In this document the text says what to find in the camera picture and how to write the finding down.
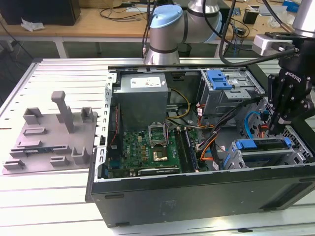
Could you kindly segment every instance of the gray robot arm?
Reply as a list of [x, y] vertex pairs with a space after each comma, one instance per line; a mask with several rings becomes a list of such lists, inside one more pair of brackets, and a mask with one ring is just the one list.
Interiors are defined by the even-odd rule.
[[[202, 13], [203, 1], [190, 1], [188, 11], [183, 11], [178, 5], [163, 5], [155, 9], [145, 64], [179, 64], [178, 43], [208, 43], [215, 40], [216, 35]], [[205, 10], [210, 24], [220, 31], [222, 16], [217, 0], [206, 0]]]

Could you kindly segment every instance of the blue cable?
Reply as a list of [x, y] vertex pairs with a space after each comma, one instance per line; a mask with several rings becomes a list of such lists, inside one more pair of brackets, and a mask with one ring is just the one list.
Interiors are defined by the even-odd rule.
[[249, 112], [248, 115], [246, 116], [245, 120], [244, 120], [245, 130], [246, 130], [246, 132], [247, 132], [247, 134], [248, 134], [248, 136], [249, 136], [250, 139], [252, 139], [253, 136], [252, 136], [252, 133], [251, 133], [250, 128], [249, 128], [249, 126], [248, 126], [248, 119], [250, 118], [250, 116], [251, 116], [252, 114], [256, 114], [256, 115], [260, 116], [260, 113], [259, 113], [259, 112]]

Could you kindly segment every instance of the metal slotted table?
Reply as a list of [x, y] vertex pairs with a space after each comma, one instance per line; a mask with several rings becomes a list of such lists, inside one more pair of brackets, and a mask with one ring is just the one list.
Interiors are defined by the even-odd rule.
[[[233, 59], [239, 62], [245, 59]], [[182, 59], [184, 64], [221, 64], [219, 59]], [[108, 65], [141, 65], [141, 59], [45, 59], [33, 63], [0, 108], [1, 161], [8, 158], [24, 124], [27, 107], [43, 114], [57, 113], [51, 92], [64, 90], [73, 112], [92, 107], [101, 114], [105, 86], [111, 88]], [[277, 61], [259, 64], [268, 75], [277, 73]], [[97, 120], [101, 124], [102, 115]], [[314, 128], [315, 119], [308, 120]], [[95, 144], [99, 142], [97, 127]], [[85, 203], [88, 169], [0, 176], [0, 235], [234, 235], [306, 236], [315, 234], [315, 192], [284, 211], [234, 215], [161, 224], [107, 228], [95, 204]]]

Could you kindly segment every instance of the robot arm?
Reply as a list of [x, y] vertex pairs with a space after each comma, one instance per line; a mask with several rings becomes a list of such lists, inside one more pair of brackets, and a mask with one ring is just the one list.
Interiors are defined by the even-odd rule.
[[[145, 64], [179, 64], [178, 43], [208, 43], [216, 38], [205, 21], [203, 1], [190, 1], [188, 11], [183, 11], [178, 5], [163, 5], [155, 9]], [[217, 0], [206, 0], [205, 12], [211, 25], [220, 31], [222, 16]]]
[[280, 133], [294, 119], [315, 115], [315, 0], [303, 0], [293, 23], [294, 33], [265, 33], [254, 39], [253, 50], [262, 56], [295, 48], [279, 59], [279, 74], [268, 77], [268, 100], [273, 105], [269, 133]]

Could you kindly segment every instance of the blue latch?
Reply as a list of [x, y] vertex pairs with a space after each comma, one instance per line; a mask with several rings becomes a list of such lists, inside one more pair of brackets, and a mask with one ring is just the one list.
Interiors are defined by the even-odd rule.
[[220, 70], [207, 70], [208, 80], [214, 90], [231, 90], [232, 85], [226, 80], [226, 76]]
[[222, 165], [223, 168], [227, 165], [227, 162], [229, 161], [230, 158], [231, 158], [231, 155], [229, 154]]
[[242, 139], [238, 140], [236, 143], [238, 149], [248, 149], [248, 148], [257, 148], [253, 139]]
[[292, 147], [292, 141], [288, 137], [285, 137], [284, 139], [285, 144], [287, 144], [287, 147], [290, 148]]

